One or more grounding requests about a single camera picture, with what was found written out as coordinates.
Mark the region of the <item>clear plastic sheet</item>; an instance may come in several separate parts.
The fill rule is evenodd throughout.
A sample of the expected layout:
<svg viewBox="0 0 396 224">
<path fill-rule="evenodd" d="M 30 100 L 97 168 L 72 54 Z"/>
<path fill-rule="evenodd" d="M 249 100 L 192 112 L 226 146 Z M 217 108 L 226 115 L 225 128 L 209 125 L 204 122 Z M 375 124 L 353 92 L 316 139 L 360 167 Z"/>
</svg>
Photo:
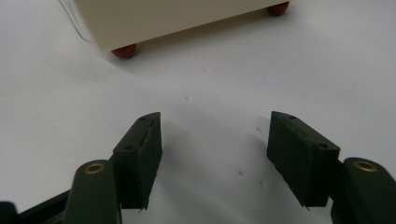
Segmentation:
<svg viewBox="0 0 396 224">
<path fill-rule="evenodd" d="M 93 43 L 93 37 L 89 29 L 86 27 L 74 0 L 58 0 L 58 2 L 78 36 L 85 42 Z"/>
</svg>

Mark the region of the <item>cream box with red feet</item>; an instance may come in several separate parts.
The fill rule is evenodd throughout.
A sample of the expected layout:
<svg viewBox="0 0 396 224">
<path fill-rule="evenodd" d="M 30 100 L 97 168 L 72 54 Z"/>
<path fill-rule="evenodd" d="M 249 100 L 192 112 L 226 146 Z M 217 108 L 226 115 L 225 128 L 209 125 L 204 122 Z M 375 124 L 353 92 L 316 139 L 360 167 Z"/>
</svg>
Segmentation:
<svg viewBox="0 0 396 224">
<path fill-rule="evenodd" d="M 113 51 L 152 38 L 267 8 L 283 14 L 291 0 L 72 0 L 96 46 Z"/>
</svg>

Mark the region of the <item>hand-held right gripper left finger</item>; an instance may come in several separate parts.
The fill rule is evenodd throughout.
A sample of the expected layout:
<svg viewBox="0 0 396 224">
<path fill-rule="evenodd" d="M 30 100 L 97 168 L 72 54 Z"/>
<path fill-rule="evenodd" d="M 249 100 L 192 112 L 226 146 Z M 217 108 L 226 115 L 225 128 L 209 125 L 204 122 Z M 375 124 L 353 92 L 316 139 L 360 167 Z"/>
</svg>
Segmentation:
<svg viewBox="0 0 396 224">
<path fill-rule="evenodd" d="M 121 224 L 123 209 L 146 209 L 162 153 L 161 114 L 137 119 L 110 159 L 76 170 L 62 224 Z"/>
</svg>

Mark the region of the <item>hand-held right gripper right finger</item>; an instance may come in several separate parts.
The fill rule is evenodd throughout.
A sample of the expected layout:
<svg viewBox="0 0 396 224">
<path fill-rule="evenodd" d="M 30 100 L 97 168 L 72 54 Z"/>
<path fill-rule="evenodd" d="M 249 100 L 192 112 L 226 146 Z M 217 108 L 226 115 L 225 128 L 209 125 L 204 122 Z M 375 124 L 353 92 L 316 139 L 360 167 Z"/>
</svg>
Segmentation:
<svg viewBox="0 0 396 224">
<path fill-rule="evenodd" d="M 363 158 L 339 161 L 340 147 L 300 119 L 271 114 L 267 157 L 298 202 L 324 207 L 333 224 L 396 224 L 396 180 Z"/>
</svg>

